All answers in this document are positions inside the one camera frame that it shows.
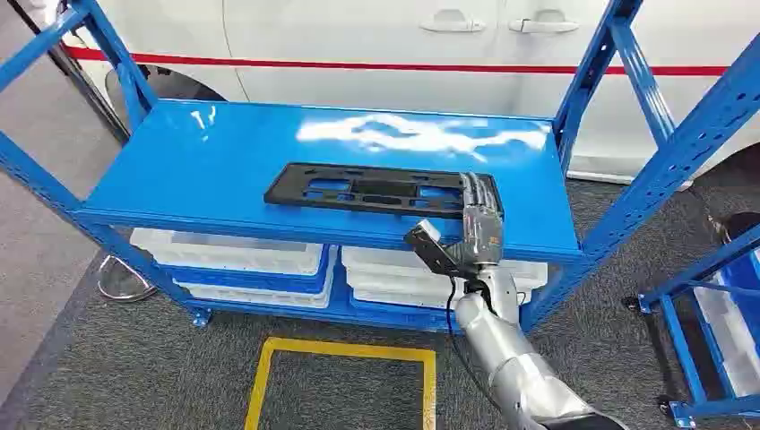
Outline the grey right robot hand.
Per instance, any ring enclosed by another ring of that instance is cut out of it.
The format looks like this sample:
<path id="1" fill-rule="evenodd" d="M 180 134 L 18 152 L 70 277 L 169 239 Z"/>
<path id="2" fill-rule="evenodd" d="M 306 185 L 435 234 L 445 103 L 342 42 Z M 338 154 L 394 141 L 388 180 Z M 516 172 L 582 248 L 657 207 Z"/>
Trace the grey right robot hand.
<path id="1" fill-rule="evenodd" d="M 462 270 L 498 265 L 503 252 L 504 222 L 494 188 L 473 172 L 461 173 L 462 240 L 447 251 Z"/>

